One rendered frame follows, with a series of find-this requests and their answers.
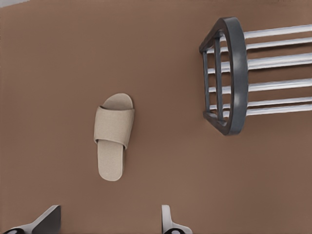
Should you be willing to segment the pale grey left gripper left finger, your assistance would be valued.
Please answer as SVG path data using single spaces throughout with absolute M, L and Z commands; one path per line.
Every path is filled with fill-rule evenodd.
M 3 234 L 59 234 L 61 206 L 53 205 L 29 224 L 13 227 Z

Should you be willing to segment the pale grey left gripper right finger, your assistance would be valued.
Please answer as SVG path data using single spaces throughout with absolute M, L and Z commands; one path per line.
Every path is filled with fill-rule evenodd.
M 162 214 L 162 234 L 192 234 L 189 227 L 176 224 L 172 221 L 169 205 L 161 206 Z

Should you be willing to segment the grey shoe rack silver bars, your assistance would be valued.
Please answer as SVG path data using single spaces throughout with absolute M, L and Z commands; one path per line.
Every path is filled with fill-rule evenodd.
M 203 58 L 204 118 L 225 136 L 239 134 L 247 116 L 312 111 L 312 97 L 248 101 L 248 94 L 312 87 L 312 78 L 249 83 L 248 71 L 312 64 L 312 53 L 248 59 L 247 51 L 312 43 L 312 37 L 247 44 L 247 39 L 312 32 L 312 24 L 244 32 L 236 17 L 219 18 L 199 52 Z

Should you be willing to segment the beige slipper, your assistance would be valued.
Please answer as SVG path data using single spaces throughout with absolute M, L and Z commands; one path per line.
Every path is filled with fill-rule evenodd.
M 117 93 L 96 110 L 94 142 L 97 145 L 99 175 L 107 181 L 117 181 L 124 170 L 124 153 L 128 148 L 135 109 L 131 97 Z

